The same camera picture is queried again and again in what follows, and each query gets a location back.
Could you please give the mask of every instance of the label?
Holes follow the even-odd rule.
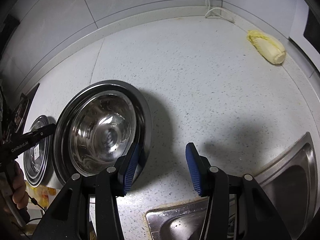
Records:
[[[28,141],[24,142],[23,144],[18,145],[18,146],[15,147],[14,149],[11,149],[11,152],[14,153],[15,151],[19,150],[20,148],[26,146],[27,144],[29,144]]]
[[[35,160],[38,159],[39,156],[40,156],[39,144],[37,144],[37,146],[36,146],[35,149],[34,149],[34,157],[35,157]]]

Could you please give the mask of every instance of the kitchen countertop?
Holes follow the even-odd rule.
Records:
[[[280,66],[269,64],[230,22],[151,22],[98,40],[47,73],[25,132],[41,114],[57,121],[69,100],[95,82],[118,79],[139,89],[153,117],[152,147],[132,190],[117,203],[124,238],[148,239],[145,212],[197,197],[185,160],[188,142],[237,176],[257,173],[306,131],[318,152],[314,114],[287,68],[303,80],[290,56]]]

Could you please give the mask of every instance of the sink basin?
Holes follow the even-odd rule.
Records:
[[[310,133],[283,152],[255,176],[289,231],[297,239],[313,218],[317,194],[317,167]],[[153,240],[199,240],[207,198],[149,211],[147,222]],[[236,206],[230,195],[228,239],[233,239]]]

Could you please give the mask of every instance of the blue gripper pad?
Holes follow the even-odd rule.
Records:
[[[133,153],[131,155],[128,168],[123,176],[124,195],[126,195],[131,188],[133,176],[138,165],[139,155],[140,155],[139,145],[136,144],[133,150]]]
[[[198,154],[193,143],[188,143],[186,146],[186,160],[195,191],[201,197],[208,196],[210,188],[207,181],[207,168],[210,167],[208,159]]]

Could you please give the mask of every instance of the finger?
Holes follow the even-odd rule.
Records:
[[[23,196],[25,195],[26,184],[24,183],[21,187],[17,188],[16,191],[12,195],[12,200],[15,204],[18,204]]]
[[[21,208],[24,208],[28,205],[28,198],[29,198],[29,195],[27,192],[24,193],[24,196],[23,198],[20,200],[20,202],[17,204],[17,208],[18,209],[21,209]]]
[[[6,213],[8,213],[8,214],[11,213],[11,210],[10,210],[10,208],[9,208],[8,206],[4,206],[4,207],[3,207],[3,210],[4,210],[4,212],[6,212]]]
[[[16,175],[19,175],[20,172],[21,172],[19,163],[17,163],[16,161],[14,161],[14,162],[15,162],[15,164],[14,164],[14,171],[16,172]]]
[[[20,173],[17,176],[15,176],[14,179],[13,179],[12,187],[14,189],[17,189],[17,188],[20,188],[24,184],[25,184],[25,182],[24,182],[24,179],[23,179],[23,172],[20,169]]]

